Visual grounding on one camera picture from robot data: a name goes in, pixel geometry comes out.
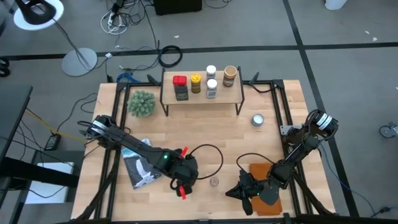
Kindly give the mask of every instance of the black box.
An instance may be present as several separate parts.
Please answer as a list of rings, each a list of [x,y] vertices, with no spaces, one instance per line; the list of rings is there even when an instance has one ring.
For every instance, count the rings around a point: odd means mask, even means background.
[[[201,11],[202,0],[154,0],[155,11],[158,16],[182,12]]]

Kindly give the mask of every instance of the wooden tabletop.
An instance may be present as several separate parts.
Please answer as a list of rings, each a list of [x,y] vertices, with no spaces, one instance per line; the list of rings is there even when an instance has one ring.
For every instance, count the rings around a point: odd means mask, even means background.
[[[302,124],[308,115],[304,96],[298,80],[285,80],[285,90],[289,101],[290,112],[294,124]],[[259,85],[261,90],[269,87]],[[116,84],[101,84],[95,106],[94,117],[98,114],[111,115]],[[273,161],[283,158],[279,130],[275,118],[274,104],[271,93],[260,94],[250,86],[244,86],[246,101],[241,114],[236,116],[234,105],[174,105],[169,117],[164,115],[159,103],[160,87],[132,87],[135,90],[153,92],[157,100],[155,113],[148,118],[136,118],[127,115],[126,127],[136,138],[149,138],[153,146],[170,149],[187,146],[190,150],[204,143],[218,146],[224,155],[224,165],[216,175],[220,182],[212,187],[209,179],[198,180],[193,186],[193,193],[186,200],[175,195],[170,189],[170,179],[161,177],[143,188],[133,190],[127,174],[124,161],[119,165],[119,176],[116,186],[113,209],[114,221],[143,220],[196,220],[196,219],[232,219],[257,218],[257,214],[245,215],[241,201],[226,197],[227,190],[236,185],[239,179],[239,168],[236,158],[247,152],[257,152]],[[260,113],[265,122],[260,127],[251,124],[254,114]],[[95,144],[86,148],[91,151]],[[198,161],[199,176],[211,174],[220,164],[220,155],[210,147],[195,151]],[[85,159],[81,168],[79,186],[77,188],[72,218],[79,216],[95,195],[100,181],[104,150],[99,148]],[[258,156],[246,156],[239,160],[244,169],[248,170],[250,163],[266,162]],[[303,168],[307,185],[318,197],[321,203],[332,212],[335,210],[331,199],[325,172],[319,153],[312,152],[303,160]],[[305,211],[301,191],[298,190],[302,211]],[[108,193],[103,204],[103,215],[106,211]],[[283,213],[289,212],[294,217],[294,207],[290,188],[280,191]]]
[[[200,93],[193,94],[191,92],[191,75],[199,74],[201,76],[200,82]],[[173,77],[175,75],[187,77],[188,97],[189,100],[177,101],[175,98]],[[217,71],[217,97],[208,99],[206,97],[207,91],[207,78],[206,72],[165,72],[164,73],[164,85],[163,85],[163,104],[165,105],[177,105],[177,104],[208,104],[208,103],[240,103],[242,102],[242,88],[241,79],[239,77],[239,71],[237,72],[234,84],[231,87],[223,85],[224,71]]]

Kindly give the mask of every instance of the wooden shelf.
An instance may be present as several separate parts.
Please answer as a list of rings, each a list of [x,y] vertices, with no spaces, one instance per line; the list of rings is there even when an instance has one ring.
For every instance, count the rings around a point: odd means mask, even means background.
[[[225,87],[223,85],[224,71],[216,72],[217,84],[217,97],[208,99],[206,97],[206,72],[164,72],[163,74],[163,89],[162,89],[162,102],[164,105],[192,105],[192,104],[211,104],[211,103],[241,103],[243,99],[242,95],[242,83],[240,78],[240,71],[235,77],[234,85],[231,87]],[[201,91],[200,93],[192,93],[191,91],[191,75],[198,73],[201,75]],[[188,86],[188,100],[177,101],[173,86],[173,77],[175,75],[181,75],[187,77]]]

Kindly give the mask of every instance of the green plant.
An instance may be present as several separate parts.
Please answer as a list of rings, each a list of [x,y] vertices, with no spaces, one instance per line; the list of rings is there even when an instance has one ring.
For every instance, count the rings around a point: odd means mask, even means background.
[[[133,116],[146,118],[155,111],[155,95],[145,91],[136,91],[127,102],[127,109]]]

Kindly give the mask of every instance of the black metal frame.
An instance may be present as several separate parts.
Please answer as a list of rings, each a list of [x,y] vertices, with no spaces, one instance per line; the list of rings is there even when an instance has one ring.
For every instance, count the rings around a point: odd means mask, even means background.
[[[163,81],[164,72],[165,72],[165,69],[163,68],[162,81]],[[244,92],[243,85],[249,85],[249,82],[250,82],[249,80],[242,80],[242,78],[241,78],[242,92]],[[288,104],[286,92],[284,89],[283,80],[256,80],[254,82],[254,85],[269,85],[270,86],[278,126],[284,125],[283,120],[282,120],[282,115],[280,113],[279,101],[278,101],[278,96],[277,96],[277,90],[280,91],[280,95],[282,97],[282,103],[283,103],[284,111],[285,111],[285,115],[286,115],[287,125],[293,125],[292,117],[291,117],[290,110],[289,110],[289,104]],[[127,115],[127,100],[129,98],[130,88],[135,87],[135,86],[143,87],[143,86],[157,86],[157,85],[155,85],[154,83],[150,83],[150,82],[147,82],[147,83],[118,83],[117,84],[116,95],[115,95],[113,111],[112,111],[112,117],[114,119],[116,119],[116,115],[118,113],[119,101],[120,101],[120,97],[121,97],[121,91],[125,90],[125,95],[124,95],[124,99],[123,99],[123,110],[122,110],[122,114],[121,114],[121,124],[120,124],[121,128],[124,128],[124,125],[125,125],[125,120],[126,120],[126,115]],[[163,85],[160,86],[160,97],[162,97],[162,89],[163,89]],[[241,103],[241,106],[239,107],[239,109],[238,109],[238,106],[236,106],[237,113],[241,111],[242,104],[244,102],[244,93],[242,94],[242,96],[243,96],[243,101]],[[160,101],[160,104],[162,105],[162,108],[167,116],[168,112],[169,112],[168,108],[164,107],[162,100]],[[280,131],[279,131],[279,134],[280,134],[280,140],[282,143],[282,148],[284,150],[284,156],[286,156],[289,153],[288,148],[286,145],[283,144],[282,133]],[[101,173],[100,185],[103,183],[103,179],[105,179],[105,177],[108,173],[109,159],[110,159],[110,152],[106,151],[105,157],[104,157],[104,162],[103,162],[103,169],[102,169],[102,173]],[[116,152],[115,157],[114,157],[114,163],[119,164],[119,161],[120,161],[120,152]],[[302,178],[303,182],[305,183],[305,176],[304,176],[304,172],[303,172],[301,163],[297,167],[298,167],[298,174]],[[110,219],[112,218],[114,196],[116,193],[116,182],[117,182],[117,175],[115,176],[115,178],[113,179],[112,184],[111,184],[111,189],[110,189],[109,199],[108,199],[108,207],[107,207],[105,218],[110,218]],[[302,214],[302,211],[300,208],[300,202],[299,202],[299,196],[297,193],[297,188],[296,188],[295,182],[293,180],[290,183],[290,192],[292,194],[292,201],[293,201],[293,205],[294,205],[295,215],[296,216],[300,215],[300,214]],[[306,208],[307,214],[313,214],[312,206],[310,205],[308,198],[305,195],[303,195],[303,197],[304,197],[305,208]],[[102,206],[102,201],[99,203],[99,205],[96,208],[95,218],[100,217],[101,206]],[[208,223],[208,222],[209,222],[209,220],[172,220],[172,221],[149,221],[149,222],[131,221],[131,222],[116,222],[116,223]],[[291,220],[290,220],[289,214],[285,213],[284,218],[248,218],[248,219],[231,219],[231,220],[211,220],[211,222],[212,223],[290,223]]]
[[[165,107],[165,105],[163,104],[163,83],[164,83],[164,72],[165,71],[166,70],[163,68],[162,69],[162,78],[161,78],[161,82],[160,82],[161,83],[160,84],[160,104],[162,105],[164,114],[166,116],[169,116],[169,106],[166,105],[166,107]],[[242,110],[243,103],[244,103],[243,79],[242,79],[242,70],[241,70],[240,66],[238,66],[238,72],[239,72],[239,77],[240,77],[242,101],[240,102],[239,108],[238,108],[238,103],[235,103],[235,110],[236,110],[236,115],[239,116],[239,114],[241,113],[241,110]]]

